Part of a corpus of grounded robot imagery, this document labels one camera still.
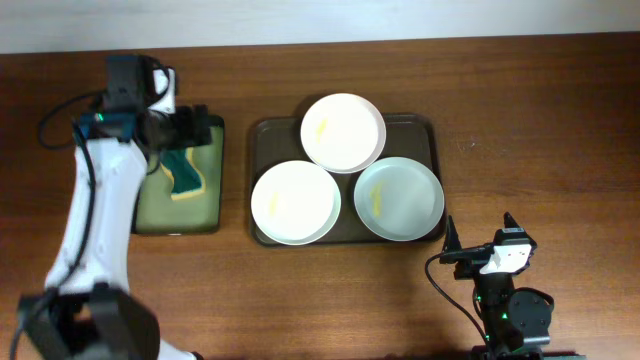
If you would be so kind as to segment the cream white plate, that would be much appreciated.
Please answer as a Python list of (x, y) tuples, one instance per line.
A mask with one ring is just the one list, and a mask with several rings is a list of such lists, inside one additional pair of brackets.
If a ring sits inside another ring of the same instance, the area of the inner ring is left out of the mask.
[(329, 172), (312, 162), (290, 160), (272, 166), (258, 178), (250, 210), (266, 237), (299, 246), (328, 234), (341, 205), (339, 187)]

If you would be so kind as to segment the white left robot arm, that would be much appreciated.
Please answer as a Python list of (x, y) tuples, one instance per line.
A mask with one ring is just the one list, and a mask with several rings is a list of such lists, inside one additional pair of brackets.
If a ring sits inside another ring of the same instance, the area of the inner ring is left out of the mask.
[(74, 124), (76, 179), (63, 242), (40, 295), (23, 296), (17, 335), (44, 359), (197, 359), (162, 340), (129, 292), (127, 256), (147, 160), (130, 113)]

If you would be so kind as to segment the pink plate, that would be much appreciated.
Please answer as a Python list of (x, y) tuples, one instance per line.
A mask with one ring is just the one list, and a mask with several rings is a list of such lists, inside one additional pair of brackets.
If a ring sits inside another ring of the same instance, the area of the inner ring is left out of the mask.
[(336, 93), (322, 97), (306, 111), (300, 140), (314, 163), (348, 174), (364, 170), (379, 158), (386, 133), (381, 112), (369, 100)]

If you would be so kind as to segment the green yellow sponge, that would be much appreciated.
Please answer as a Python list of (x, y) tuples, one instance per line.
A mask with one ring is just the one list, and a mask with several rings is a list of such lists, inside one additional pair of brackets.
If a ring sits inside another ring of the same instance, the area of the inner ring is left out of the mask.
[(160, 160), (162, 171), (171, 181), (170, 198), (185, 200), (203, 194), (206, 181), (194, 162), (194, 147), (170, 150)]

